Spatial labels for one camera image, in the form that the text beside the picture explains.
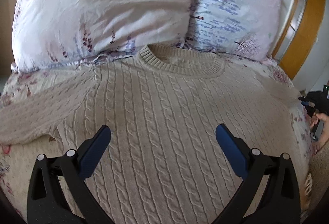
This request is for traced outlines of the right hand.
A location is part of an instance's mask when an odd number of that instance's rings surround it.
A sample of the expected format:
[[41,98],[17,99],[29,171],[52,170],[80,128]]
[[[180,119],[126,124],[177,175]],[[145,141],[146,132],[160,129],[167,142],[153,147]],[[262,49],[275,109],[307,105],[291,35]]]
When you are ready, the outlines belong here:
[[316,149],[320,150],[328,142],[328,115],[324,113],[314,113],[311,119],[310,128],[313,128],[315,125],[318,126],[317,132],[320,132],[320,135],[317,136],[318,141],[316,142]]

